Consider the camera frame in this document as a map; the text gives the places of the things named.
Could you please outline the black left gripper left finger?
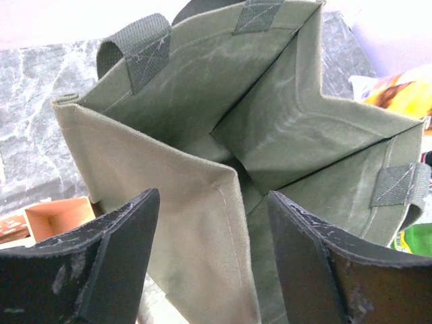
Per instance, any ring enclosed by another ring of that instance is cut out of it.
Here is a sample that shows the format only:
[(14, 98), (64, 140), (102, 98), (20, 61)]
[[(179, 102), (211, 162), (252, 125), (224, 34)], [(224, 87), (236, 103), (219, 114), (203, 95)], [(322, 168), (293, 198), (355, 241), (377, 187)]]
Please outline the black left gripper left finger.
[(31, 247), (1, 251), (2, 323), (135, 323), (160, 206), (151, 188)]

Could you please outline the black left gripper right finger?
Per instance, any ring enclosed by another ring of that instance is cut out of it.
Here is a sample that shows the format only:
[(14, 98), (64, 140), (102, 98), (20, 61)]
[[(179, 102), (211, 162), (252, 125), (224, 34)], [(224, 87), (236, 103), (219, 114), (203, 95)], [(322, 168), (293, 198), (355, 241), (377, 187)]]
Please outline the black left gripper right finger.
[(431, 259), (380, 246), (268, 195), (290, 323), (430, 323)]

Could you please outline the green tea plastic bottle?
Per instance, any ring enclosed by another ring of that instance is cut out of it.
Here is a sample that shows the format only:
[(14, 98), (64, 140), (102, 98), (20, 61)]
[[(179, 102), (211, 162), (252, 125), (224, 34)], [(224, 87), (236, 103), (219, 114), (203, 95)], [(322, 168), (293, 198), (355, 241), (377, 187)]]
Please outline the green tea plastic bottle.
[(398, 233), (391, 243), (391, 248), (410, 254), (431, 257), (432, 225), (415, 224)]

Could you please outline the green canvas tote bag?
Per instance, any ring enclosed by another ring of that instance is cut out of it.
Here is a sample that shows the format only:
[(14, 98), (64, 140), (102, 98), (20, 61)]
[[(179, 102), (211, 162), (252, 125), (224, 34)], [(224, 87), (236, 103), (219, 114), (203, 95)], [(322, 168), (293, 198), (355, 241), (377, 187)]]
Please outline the green canvas tote bag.
[(425, 208), (423, 121), (324, 95), (320, 1), (191, 1), (106, 38), (53, 103), (106, 212), (161, 202), (148, 273), (189, 323), (285, 323), (267, 195), (387, 246)]

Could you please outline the blue pineapple juice carton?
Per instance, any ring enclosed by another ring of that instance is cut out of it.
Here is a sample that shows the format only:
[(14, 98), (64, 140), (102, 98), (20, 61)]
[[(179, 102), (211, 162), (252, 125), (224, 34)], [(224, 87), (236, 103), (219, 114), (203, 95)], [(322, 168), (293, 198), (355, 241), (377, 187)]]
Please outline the blue pineapple juice carton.
[(431, 135), (431, 64), (381, 78), (350, 76), (354, 100), (426, 121)]

